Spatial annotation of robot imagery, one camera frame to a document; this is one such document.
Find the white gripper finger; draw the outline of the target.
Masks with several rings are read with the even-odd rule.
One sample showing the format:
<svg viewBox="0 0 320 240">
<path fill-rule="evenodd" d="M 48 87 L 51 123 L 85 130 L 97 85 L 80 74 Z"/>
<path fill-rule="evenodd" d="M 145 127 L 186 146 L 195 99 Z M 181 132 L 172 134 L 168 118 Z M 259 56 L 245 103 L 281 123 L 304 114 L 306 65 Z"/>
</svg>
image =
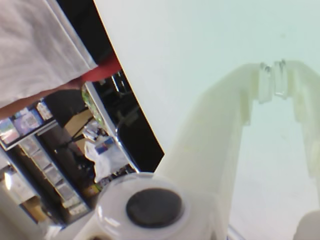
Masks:
<svg viewBox="0 0 320 240">
<path fill-rule="evenodd" d="M 320 75 L 300 61 L 276 61 L 274 94 L 292 98 L 295 120 L 300 123 L 309 176 L 320 178 Z"/>
<path fill-rule="evenodd" d="M 242 130 L 272 98 L 272 68 L 247 64 L 206 90 L 154 173 L 111 181 L 78 240 L 224 240 Z"/>
</svg>

